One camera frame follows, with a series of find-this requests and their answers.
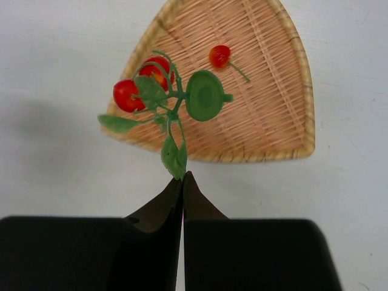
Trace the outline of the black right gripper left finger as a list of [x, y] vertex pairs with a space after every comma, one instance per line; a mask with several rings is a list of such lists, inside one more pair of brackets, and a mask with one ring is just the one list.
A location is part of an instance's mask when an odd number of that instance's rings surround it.
[[126, 217], [1, 219], [1, 289], [175, 290], [181, 187]]

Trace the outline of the single fake tomato with stem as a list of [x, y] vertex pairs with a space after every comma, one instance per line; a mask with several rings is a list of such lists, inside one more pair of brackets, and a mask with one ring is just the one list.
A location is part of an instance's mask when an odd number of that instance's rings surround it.
[[209, 52], [209, 62], [214, 69], [221, 70], [228, 65], [233, 67], [247, 82], [249, 77], [230, 60], [231, 49], [226, 45], [216, 45]]

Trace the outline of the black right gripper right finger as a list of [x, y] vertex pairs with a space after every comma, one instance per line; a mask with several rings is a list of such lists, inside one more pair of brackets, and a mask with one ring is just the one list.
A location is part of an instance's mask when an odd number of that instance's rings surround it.
[[230, 219], [182, 185], [187, 290], [341, 290], [326, 239], [308, 219]]

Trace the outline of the fake tomato sprig with leaves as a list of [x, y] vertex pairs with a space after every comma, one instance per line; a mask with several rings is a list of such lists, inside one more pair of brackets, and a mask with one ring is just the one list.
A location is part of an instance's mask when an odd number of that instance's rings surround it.
[[219, 78], [208, 70], [195, 71], [187, 86], [170, 56], [156, 51], [145, 60], [130, 79], [113, 86], [113, 101], [123, 112], [134, 115], [151, 113], [143, 120], [111, 114], [98, 115], [100, 125], [113, 133], [127, 133], [134, 127], [150, 122], [159, 126], [166, 138], [161, 147], [161, 161], [175, 180], [182, 181], [187, 171], [187, 143], [179, 116], [181, 105], [188, 115], [199, 122], [216, 117], [233, 96], [227, 94]]

